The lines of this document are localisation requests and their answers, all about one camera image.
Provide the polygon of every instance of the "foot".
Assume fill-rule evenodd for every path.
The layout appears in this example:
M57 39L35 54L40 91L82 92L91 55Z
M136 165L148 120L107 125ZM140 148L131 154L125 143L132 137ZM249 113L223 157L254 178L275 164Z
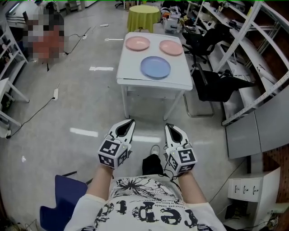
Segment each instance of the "foot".
M158 145L154 145L153 147L152 147L152 149L150 150L150 154L152 155L152 154L155 154L155 155L158 155L159 156L159 153L160 153L160 148L159 148L159 146Z

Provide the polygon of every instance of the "black chair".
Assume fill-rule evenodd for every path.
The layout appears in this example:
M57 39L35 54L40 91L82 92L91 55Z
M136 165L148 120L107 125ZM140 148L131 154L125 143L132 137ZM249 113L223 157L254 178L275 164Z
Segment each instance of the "black chair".
M121 3L116 3L114 6L117 8L119 7L120 5L123 5L123 1L120 1Z
M188 51L185 54L192 54L194 58L194 63L196 63L196 56L200 57L204 63L208 60L203 57L203 55L209 55L215 48L218 42L223 41L225 38L230 36L230 27L223 24L216 24L215 28L208 30L208 32L202 36L200 34L194 34L185 27L188 33L182 33L186 40L186 45L182 45Z
M188 110L186 95L184 94L186 112L191 118L212 117L214 115L212 102L227 102L233 91L237 91L240 88L253 87L255 85L251 82L233 77L229 70L226 70L219 76L216 72L203 70L199 63L196 63L196 68L197 69L192 70L192 78L195 82L198 97L201 101L208 101L210 103L212 114L191 115Z

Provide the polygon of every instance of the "forearm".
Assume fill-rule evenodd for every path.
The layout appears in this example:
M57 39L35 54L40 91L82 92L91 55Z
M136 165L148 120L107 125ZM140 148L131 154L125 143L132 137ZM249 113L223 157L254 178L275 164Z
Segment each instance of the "forearm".
M193 174L185 172L178 178L184 202L190 204L206 203L207 200Z
M108 200L109 186L112 179L113 169L100 165L95 173L92 182L89 185L87 194L91 194L100 197L104 200Z

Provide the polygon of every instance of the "yellow round table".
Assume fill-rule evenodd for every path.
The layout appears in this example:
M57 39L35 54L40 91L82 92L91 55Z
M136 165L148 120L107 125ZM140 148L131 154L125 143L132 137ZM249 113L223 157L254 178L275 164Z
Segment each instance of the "yellow round table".
M160 20L159 9L149 5L136 5L130 8L127 29L128 32L134 32L136 29L148 29L150 33L154 32L154 23Z

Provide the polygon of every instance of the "white t-shirt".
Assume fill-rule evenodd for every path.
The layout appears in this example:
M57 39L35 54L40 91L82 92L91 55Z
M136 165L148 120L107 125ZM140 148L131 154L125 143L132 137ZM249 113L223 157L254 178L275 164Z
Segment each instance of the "white t-shirt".
M225 231L209 203L186 204L158 175L114 179L109 200L81 197L65 231Z

